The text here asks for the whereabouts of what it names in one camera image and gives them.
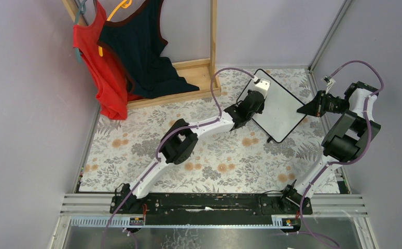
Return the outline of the black framed whiteboard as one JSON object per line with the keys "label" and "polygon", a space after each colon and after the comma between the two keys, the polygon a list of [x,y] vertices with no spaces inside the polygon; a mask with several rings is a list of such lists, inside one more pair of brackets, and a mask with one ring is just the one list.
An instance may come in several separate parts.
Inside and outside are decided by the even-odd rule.
{"label": "black framed whiteboard", "polygon": [[297,112],[297,109],[304,106],[304,102],[265,70],[257,69],[254,76],[269,81],[270,87],[262,113],[255,114],[252,120],[268,135],[268,143],[281,143],[306,117]]}

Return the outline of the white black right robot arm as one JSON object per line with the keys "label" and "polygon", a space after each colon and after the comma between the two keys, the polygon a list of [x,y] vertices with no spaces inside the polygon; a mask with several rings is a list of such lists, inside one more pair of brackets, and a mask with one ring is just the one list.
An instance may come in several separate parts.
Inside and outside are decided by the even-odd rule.
{"label": "white black right robot arm", "polygon": [[322,155],[302,178],[282,191],[279,207],[283,213],[302,213],[310,205],[316,188],[328,175],[342,165],[357,161],[368,149],[381,129],[372,116],[378,93],[377,88],[358,81],[350,84],[343,98],[320,90],[311,102],[297,110],[315,117],[322,117],[326,113],[341,116],[321,143]]}

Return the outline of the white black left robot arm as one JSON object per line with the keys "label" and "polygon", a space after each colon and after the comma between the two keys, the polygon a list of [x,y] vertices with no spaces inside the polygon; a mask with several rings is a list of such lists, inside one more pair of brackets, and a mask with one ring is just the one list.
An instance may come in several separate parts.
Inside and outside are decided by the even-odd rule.
{"label": "white black left robot arm", "polygon": [[122,200],[119,204],[112,201],[110,212],[138,212],[141,199],[150,193],[168,167],[189,159],[199,139],[245,126],[255,114],[262,113],[267,93],[267,90],[262,89],[248,90],[242,101],[220,110],[217,117],[192,123],[184,119],[177,120],[161,139],[154,160],[144,172],[132,183],[122,185],[124,193],[119,192]]}

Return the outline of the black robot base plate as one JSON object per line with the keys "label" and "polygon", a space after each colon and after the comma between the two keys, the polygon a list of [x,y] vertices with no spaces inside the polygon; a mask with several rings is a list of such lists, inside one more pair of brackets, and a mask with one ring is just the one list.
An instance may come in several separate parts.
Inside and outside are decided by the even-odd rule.
{"label": "black robot base plate", "polygon": [[[138,212],[121,210],[116,214],[138,214],[145,218],[146,225],[257,226],[273,225],[274,218],[283,217],[296,223],[301,214],[313,213],[311,204],[302,213],[283,213],[279,207],[281,196],[274,193],[149,193],[141,199]],[[111,203],[119,204],[121,200],[117,193]]]}

